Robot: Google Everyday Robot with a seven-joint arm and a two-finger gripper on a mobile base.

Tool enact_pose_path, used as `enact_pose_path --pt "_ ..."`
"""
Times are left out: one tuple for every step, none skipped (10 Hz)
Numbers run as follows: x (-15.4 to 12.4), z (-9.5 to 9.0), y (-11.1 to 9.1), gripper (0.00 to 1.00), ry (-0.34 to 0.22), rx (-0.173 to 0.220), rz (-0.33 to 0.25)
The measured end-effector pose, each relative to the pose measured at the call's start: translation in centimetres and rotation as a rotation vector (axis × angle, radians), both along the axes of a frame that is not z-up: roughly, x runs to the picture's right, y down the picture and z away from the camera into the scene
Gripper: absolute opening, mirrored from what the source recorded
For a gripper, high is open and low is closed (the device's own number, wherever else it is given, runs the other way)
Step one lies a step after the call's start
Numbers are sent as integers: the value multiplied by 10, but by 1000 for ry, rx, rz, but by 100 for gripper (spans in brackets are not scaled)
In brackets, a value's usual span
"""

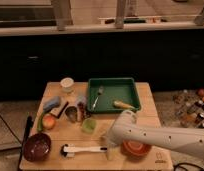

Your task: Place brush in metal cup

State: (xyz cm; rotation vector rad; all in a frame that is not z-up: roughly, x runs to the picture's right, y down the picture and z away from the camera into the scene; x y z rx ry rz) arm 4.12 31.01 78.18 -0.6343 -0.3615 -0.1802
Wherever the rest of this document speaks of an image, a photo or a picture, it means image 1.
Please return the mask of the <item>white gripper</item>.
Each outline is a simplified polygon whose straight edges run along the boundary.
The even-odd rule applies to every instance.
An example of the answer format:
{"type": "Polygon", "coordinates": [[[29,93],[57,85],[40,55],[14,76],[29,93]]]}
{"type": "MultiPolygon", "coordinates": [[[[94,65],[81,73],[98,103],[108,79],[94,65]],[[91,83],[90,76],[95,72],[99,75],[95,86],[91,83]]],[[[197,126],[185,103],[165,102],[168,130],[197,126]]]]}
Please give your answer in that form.
{"type": "Polygon", "coordinates": [[[106,158],[109,161],[112,161],[116,156],[119,144],[117,140],[109,133],[103,134],[101,139],[107,147],[106,158]]]}

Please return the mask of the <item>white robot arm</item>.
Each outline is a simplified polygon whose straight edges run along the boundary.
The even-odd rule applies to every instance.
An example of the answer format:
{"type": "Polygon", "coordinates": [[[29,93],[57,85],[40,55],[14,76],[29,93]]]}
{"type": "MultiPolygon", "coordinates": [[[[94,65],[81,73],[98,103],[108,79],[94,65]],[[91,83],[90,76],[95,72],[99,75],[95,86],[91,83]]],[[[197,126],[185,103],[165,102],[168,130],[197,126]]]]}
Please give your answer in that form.
{"type": "Polygon", "coordinates": [[[139,126],[136,120],[134,112],[124,110],[106,132],[107,144],[138,141],[204,159],[204,129],[139,126]]]}

